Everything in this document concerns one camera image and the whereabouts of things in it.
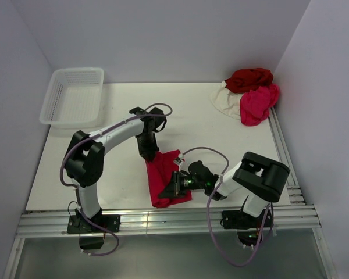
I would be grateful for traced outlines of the bright red t-shirt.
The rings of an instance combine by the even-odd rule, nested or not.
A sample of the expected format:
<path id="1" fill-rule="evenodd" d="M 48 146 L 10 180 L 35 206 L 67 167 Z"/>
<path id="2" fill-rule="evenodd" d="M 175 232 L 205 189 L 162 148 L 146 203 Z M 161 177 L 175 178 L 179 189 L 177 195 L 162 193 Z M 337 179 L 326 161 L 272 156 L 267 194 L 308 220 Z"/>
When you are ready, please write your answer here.
<path id="1" fill-rule="evenodd" d="M 153 161 L 146 161 L 149 194 L 152 206 L 155 208 L 166 208 L 168 206 L 185 203 L 192 200 L 191 192 L 188 191 L 182 198 L 160 198 L 159 194 L 168 185 L 172 173 L 178 171 L 179 167 L 175 159 L 181 154 L 177 149 L 166 153 L 157 152 Z"/>

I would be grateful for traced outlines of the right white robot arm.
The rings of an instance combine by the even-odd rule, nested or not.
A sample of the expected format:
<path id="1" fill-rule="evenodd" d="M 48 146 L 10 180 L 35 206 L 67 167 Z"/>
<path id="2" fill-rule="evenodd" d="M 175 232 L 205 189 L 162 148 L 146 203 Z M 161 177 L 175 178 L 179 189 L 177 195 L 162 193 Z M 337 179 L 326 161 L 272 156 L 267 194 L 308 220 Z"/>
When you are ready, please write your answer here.
<path id="1" fill-rule="evenodd" d="M 253 152 L 246 152 L 241 161 L 225 174 L 213 174 L 198 160 L 187 171 L 174 171 L 159 193 L 160 198 L 182 198 L 190 191 L 203 189 L 216 201 L 245 188 L 245 198 L 238 217 L 248 227 L 254 226 L 265 208 L 280 200 L 290 169 L 283 163 Z"/>

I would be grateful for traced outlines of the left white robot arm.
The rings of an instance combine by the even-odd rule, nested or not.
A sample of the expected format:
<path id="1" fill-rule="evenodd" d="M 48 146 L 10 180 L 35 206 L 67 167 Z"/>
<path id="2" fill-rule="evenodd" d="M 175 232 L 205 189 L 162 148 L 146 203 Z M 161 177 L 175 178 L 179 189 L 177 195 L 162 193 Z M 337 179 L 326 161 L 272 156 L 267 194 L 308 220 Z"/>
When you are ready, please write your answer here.
<path id="1" fill-rule="evenodd" d="M 104 157 L 122 142 L 136 138 L 138 152 L 147 162 L 154 160 L 159 152 L 155 134 L 162 131 L 167 114 L 159 103 L 146 109 L 140 107 L 129 111 L 127 118 L 100 130 L 75 132 L 60 167 L 60 181 L 76 192 L 77 207 L 70 216 L 69 234 L 105 233 L 112 227 L 118 231 L 115 217 L 105 217 L 98 202 L 97 182 L 104 170 Z"/>

